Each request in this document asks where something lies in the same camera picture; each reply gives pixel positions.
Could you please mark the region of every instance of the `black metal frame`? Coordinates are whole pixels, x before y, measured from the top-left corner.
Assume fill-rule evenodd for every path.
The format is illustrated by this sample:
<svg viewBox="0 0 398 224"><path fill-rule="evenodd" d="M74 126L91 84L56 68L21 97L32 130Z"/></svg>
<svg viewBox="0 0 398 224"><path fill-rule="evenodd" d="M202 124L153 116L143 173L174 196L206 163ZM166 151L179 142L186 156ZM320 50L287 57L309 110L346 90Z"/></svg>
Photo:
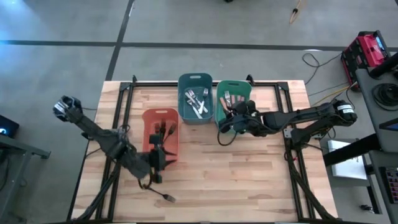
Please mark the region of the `black metal frame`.
<svg viewBox="0 0 398 224"><path fill-rule="evenodd" d="M286 103L287 103L287 110L289 112L293 111L292 100L290 98L289 85L288 85L287 82L255 82L251 75L247 76L246 81L248 83L250 83L252 86L273 87L274 90L275 90L275 97L276 97L276 100L277 100L277 106L278 106L278 110L279 111L283 111L284 110L282 97L281 97L281 92L280 92L281 90L284 91L285 99L286 99ZM215 82L213 82L212 85L213 86L217 86L218 83L219 83L218 81L215 81ZM128 96L127 96L126 110L125 110L124 118L123 118L123 125L127 125L128 124L129 112L130 112L130 107L131 107L131 103L132 103L132 94L133 94L134 87L148 87L148 86L151 86L151 87L154 87L154 86L158 86L158 87L177 87L177 85L178 85L177 82L138 82L137 78L135 76L133 76L133 81L132 82L122 82L120 84L118 101L116 103L116 109L115 109L114 120L113 120L113 128L117 128L118 127L119 114L120 114L120 111L121 111L121 103L122 103L122 100L123 100L123 93L126 90L129 90L129 93L128 93ZM285 150L286 150L286 152L287 153L291 153L292 149L289 147L288 144L286 144L288 139L285 136L284 136L284 141L285 141ZM301 175L303 181L306 183L306 185L309 186L307 172L305 170L303 154L302 154L301 151L297 152L297 158L298 158L298 164L299 164L299 167L300 167L300 175ZM100 206L98 206L98 208L97 208L95 219L93 219L93 220L70 220L71 216L72 216L73 207L74 207L74 204L75 204L75 199L76 199L78 186L79 186L79 183L80 183L80 177L81 177L81 172L83 170L83 164L82 164L81 171L80 171L79 181L78 181L78 183L76 185L75 194L74 194L74 197L73 197L73 200L72 200L72 204L70 206L70 211L69 211L69 214L68 214L68 217L67 217L68 221L63 222L63 223L112 223L113 222L113 215L114 215L114 207L115 207L115 204L116 204L116 197L117 197L117 191L118 191L119 174L117 174L117 177L115 178L115 180L113 182L111 198L109 200L109 210L108 210L108 215L107 215L106 218L102 217L102 212L103 212L103 201L102 201ZM111 166L111 161L107 160L106 163L105 163L105 168L104 168L104 173L103 173L103 183L105 183L106 180L108 179L110 166ZM309 199L307 198L307 196L305 196L305 198L306 198L308 214L309 214L310 218L304 218L303 210L302 210L302 204L301 204L301 201L300 201L299 188L297 186L297 182L292 177L291 173L290 173L290 179L291 179L291 184L292 184L293 198L294 198L294 202L295 202L295 208L296 208L296 212L297 212L297 219L298 219L297 221L298 222L307 222L307 223L355 223L355 222L344 222L344 221L341 221L341 220L319 220L319 219L316 219L314 207L311 204L311 202L309 201Z"/></svg>

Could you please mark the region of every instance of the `wooden table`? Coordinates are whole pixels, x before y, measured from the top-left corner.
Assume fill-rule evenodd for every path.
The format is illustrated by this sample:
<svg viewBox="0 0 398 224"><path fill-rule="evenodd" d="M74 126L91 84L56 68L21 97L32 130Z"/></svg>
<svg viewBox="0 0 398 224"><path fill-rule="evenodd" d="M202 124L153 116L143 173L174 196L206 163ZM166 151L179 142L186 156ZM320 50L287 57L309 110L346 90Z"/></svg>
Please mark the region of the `wooden table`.
<svg viewBox="0 0 398 224"><path fill-rule="evenodd" d="M295 110L310 106L303 81L289 83ZM120 82L105 82L95 122L111 128ZM277 111L275 92L269 87L254 87L251 99L260 111ZM177 88L135 88L129 116L130 141L142 150L143 112L150 108L177 110ZM189 126L180 121L179 161L163 171L164 182L153 188L177 199L176 203L139 188L137 179L122 169L116 199L115 222L292 222L297 215L287 162L284 160L282 134L255 138L238 136L223 147L216 140L214 123ZM91 142L88 153L99 148ZM311 147L303 150L311 190L335 217L322 153ZM105 156L98 151L85 160L72 218L81 215L94 199L101 185ZM303 193L300 192L307 214ZM108 211L109 195L104 206Z"/></svg>

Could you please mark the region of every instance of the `concrete floor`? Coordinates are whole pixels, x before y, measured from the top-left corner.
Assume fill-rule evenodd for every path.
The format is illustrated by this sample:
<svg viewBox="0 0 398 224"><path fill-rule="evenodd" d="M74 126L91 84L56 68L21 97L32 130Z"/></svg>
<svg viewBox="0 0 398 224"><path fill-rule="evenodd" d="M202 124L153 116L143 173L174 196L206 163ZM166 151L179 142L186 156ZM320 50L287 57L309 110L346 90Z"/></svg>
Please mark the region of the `concrete floor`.
<svg viewBox="0 0 398 224"><path fill-rule="evenodd" d="M381 30L397 49L398 6L394 0L307 0L295 23L288 20L290 0L136 0L124 42L261 44L291 50L173 49L122 47L114 72L108 71L115 47L60 46L116 43L129 0L0 0L0 114L17 121L18 140L52 151L51 158L33 158L15 212L28 223L62 222L72 201L87 141L80 130L52 115L62 95L73 95L96 108L102 83L112 80L176 80L188 72L206 72L214 79L307 80L300 46L347 46L362 30ZM312 52L320 62L339 51ZM346 82L339 60L319 69L308 94ZM310 97L312 103L333 92ZM373 128L360 93L351 93L358 121L337 128L338 138L362 138ZM94 118L95 112L87 115ZM388 223L383 215L358 209L369 203L365 187L347 187L330 177L339 217L356 222Z"/></svg>

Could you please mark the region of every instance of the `red plastic bin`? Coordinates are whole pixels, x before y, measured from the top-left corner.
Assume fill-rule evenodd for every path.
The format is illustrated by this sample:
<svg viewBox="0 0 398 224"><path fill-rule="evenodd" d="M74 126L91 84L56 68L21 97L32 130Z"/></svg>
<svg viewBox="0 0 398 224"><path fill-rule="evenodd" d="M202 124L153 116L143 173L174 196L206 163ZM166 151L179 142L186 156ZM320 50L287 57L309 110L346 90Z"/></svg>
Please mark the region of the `red plastic bin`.
<svg viewBox="0 0 398 224"><path fill-rule="evenodd" d="M178 112L172 108L156 108L149 109L142 114L144 120L144 140L142 142L142 151L149 152L154 148L153 144L149 144L149 135L155 134L155 124L164 119L166 121L166 135L173 123L177 124L174 133L169 136L164 143L165 150L176 154L166 155L166 160L178 160L178 149L180 142L180 124L178 119Z"/></svg>

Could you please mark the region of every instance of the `green plastic bin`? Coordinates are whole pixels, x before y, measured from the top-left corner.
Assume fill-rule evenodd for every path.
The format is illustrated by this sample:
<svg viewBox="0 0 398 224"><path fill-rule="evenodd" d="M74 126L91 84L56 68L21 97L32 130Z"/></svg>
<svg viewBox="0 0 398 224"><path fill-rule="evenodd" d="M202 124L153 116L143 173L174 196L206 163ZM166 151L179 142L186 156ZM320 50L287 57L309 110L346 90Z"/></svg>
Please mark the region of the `green plastic bin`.
<svg viewBox="0 0 398 224"><path fill-rule="evenodd" d="M211 75L206 73L188 73L182 75L178 79L178 113L186 124L206 124L209 123L213 117L213 79ZM195 114L192 106L187 103L185 92L191 89L200 101L203 101L203 90L208 89L208 95L205 100L205 107L207 113L201 114L203 119L199 119Z"/></svg>
<svg viewBox="0 0 398 224"><path fill-rule="evenodd" d="M229 91L229 95L241 95L244 96L244 100L250 100L251 85L245 81L236 80L224 80L217 85L217 97L216 97L216 114L215 122L218 127L218 122L225 118L223 111L223 105L221 105L220 97L225 96L225 91Z"/></svg>

